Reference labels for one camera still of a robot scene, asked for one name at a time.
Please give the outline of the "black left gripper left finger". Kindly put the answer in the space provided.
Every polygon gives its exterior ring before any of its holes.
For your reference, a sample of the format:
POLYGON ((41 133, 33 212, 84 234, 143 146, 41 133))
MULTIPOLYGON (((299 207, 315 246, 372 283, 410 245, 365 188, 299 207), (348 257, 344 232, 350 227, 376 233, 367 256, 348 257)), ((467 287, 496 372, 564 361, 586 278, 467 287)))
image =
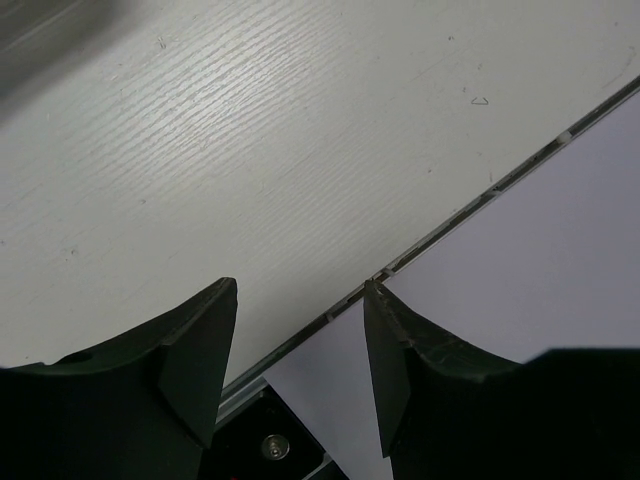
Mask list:
POLYGON ((5 479, 194 479, 212 443, 236 323, 222 278, 46 365, 1 373, 5 479))

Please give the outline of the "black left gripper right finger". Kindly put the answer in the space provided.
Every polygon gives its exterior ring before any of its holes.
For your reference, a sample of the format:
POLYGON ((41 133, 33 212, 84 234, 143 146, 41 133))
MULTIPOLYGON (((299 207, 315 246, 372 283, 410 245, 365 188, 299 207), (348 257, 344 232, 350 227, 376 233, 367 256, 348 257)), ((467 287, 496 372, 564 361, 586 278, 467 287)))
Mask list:
POLYGON ((382 454, 397 479, 635 479, 639 353, 551 349, 525 363, 363 290, 382 454))

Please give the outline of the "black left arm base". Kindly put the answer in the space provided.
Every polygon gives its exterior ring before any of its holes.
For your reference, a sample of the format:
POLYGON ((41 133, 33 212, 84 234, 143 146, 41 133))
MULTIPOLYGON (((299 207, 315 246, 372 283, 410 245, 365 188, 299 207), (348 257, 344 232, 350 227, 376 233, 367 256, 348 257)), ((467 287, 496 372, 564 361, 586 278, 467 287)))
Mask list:
POLYGON ((204 451, 200 479, 305 479, 325 450, 276 392, 266 387, 227 415, 204 451))

